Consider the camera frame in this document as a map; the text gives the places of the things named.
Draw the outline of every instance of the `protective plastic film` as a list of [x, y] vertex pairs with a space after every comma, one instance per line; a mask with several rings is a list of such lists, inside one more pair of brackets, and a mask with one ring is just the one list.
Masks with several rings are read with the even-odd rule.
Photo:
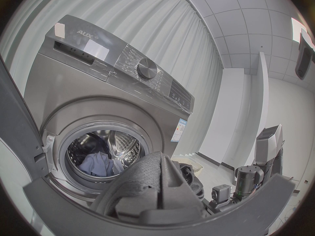
[[162, 100], [166, 100], [178, 109], [191, 114], [193, 109], [191, 105], [194, 101], [193, 96], [159, 65], [156, 65], [157, 74], [153, 79], [143, 79], [138, 75], [137, 65], [143, 58], [148, 57], [131, 45], [127, 45], [116, 61], [114, 68], [136, 79], [138, 82], [134, 83], [134, 85], [137, 83], [146, 85], [149, 93], [154, 91]]

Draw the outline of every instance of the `clothes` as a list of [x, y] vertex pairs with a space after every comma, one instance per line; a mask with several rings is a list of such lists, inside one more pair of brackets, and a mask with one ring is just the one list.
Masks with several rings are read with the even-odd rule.
[[177, 161], [172, 161], [175, 165], [176, 169], [182, 174], [188, 185], [194, 191], [194, 193], [198, 196], [199, 199], [204, 198], [204, 189], [203, 184], [200, 180], [195, 176], [194, 170], [191, 165], [186, 163], [179, 163]]
[[142, 194], [148, 188], [160, 191], [161, 152], [151, 153], [125, 169], [101, 192], [91, 205], [91, 209], [112, 215], [122, 197]]
[[107, 154], [98, 152], [88, 154], [78, 168], [92, 176], [108, 177], [112, 175], [113, 164], [114, 161], [108, 159]]

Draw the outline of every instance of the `front-load washing machine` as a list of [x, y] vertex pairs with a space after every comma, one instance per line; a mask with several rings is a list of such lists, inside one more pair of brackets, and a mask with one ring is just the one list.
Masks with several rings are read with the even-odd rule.
[[[46, 146], [30, 167], [84, 204], [148, 153], [171, 157], [194, 106], [194, 97], [148, 57], [70, 15], [45, 35], [24, 99]], [[80, 170], [95, 152], [119, 160], [120, 171]]]

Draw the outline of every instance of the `ceiling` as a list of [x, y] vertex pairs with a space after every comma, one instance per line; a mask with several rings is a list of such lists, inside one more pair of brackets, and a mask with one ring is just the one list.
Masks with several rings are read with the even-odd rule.
[[309, 26], [291, 0], [190, 0], [208, 25], [225, 68], [255, 75], [259, 52], [268, 76], [315, 92], [315, 64], [302, 81], [295, 74], [299, 43], [291, 18]]

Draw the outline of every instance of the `laundry basket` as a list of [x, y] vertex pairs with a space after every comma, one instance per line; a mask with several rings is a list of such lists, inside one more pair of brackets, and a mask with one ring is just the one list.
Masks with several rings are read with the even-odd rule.
[[200, 175], [203, 169], [203, 166], [200, 163], [198, 163], [196, 160], [192, 159], [188, 155], [175, 155], [171, 158], [171, 160], [192, 165], [192, 169], [194, 170], [196, 177]]

